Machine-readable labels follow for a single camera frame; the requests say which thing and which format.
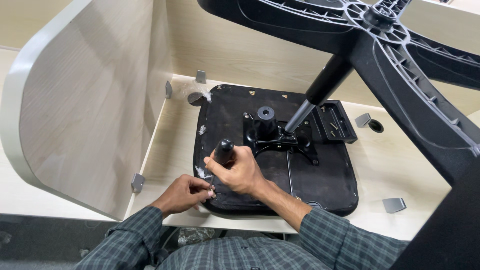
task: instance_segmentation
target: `bolt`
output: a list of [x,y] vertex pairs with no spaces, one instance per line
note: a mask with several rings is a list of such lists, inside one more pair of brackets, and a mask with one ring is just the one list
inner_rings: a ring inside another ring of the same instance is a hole
[[332,127],[335,128],[335,130],[338,130],[338,128],[336,127],[336,125],[334,125],[333,123],[330,123],[332,125]]

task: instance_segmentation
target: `wooden desk surface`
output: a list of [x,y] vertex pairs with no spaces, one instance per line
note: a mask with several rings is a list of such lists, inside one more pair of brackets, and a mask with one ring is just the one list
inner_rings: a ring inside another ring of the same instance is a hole
[[[191,106],[180,88],[190,77],[174,76],[174,95],[157,125],[143,176],[144,189],[135,196],[131,214],[150,204],[183,173],[192,175],[192,157],[199,107]],[[209,81],[212,88],[221,82]],[[358,141],[347,145],[358,182],[359,205],[346,218],[365,230],[411,240],[435,210],[450,186],[417,150],[383,108],[342,102],[350,121],[366,112],[385,128],[381,134],[357,128]],[[407,209],[387,214],[382,199],[402,197]],[[223,216],[201,207],[164,220],[164,225],[295,233],[280,217]]]

